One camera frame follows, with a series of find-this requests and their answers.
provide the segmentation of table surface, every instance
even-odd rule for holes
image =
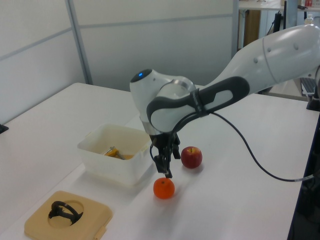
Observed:
[[[239,1],[240,10],[273,10],[273,11],[283,11],[284,6],[281,6],[280,0],[248,0]],[[308,7],[305,10],[298,9],[298,11],[306,12],[320,12],[320,7]]]
[[[283,178],[303,176],[319,113],[306,102],[252,94],[221,109],[259,162]],[[0,239],[26,240],[24,223],[56,191],[108,205],[103,240],[287,239],[301,184],[261,171],[238,134],[209,115],[179,133],[202,150],[200,167],[172,160],[174,197],[157,199],[155,166],[128,187],[85,171],[76,146],[103,123],[142,129],[129,92],[74,84],[7,125],[0,135]]]

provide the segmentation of bottle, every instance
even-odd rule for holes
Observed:
[[[312,17],[312,14],[308,14],[308,17],[304,20],[304,25],[313,24],[314,19]]]

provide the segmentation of container lid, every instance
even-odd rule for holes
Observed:
[[[25,222],[24,233],[34,240],[99,240],[112,215],[104,204],[57,191]]]

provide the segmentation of metal pole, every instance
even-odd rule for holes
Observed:
[[[286,1],[286,28],[297,26],[298,0]]]

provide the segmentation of beige lid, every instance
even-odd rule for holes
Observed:
[[[78,214],[83,212],[81,218],[74,224],[62,216],[49,218],[52,203],[56,201],[68,204]],[[66,208],[63,212],[71,214]],[[99,240],[112,216],[112,211],[104,204],[57,191],[25,222],[24,233],[34,240]]]

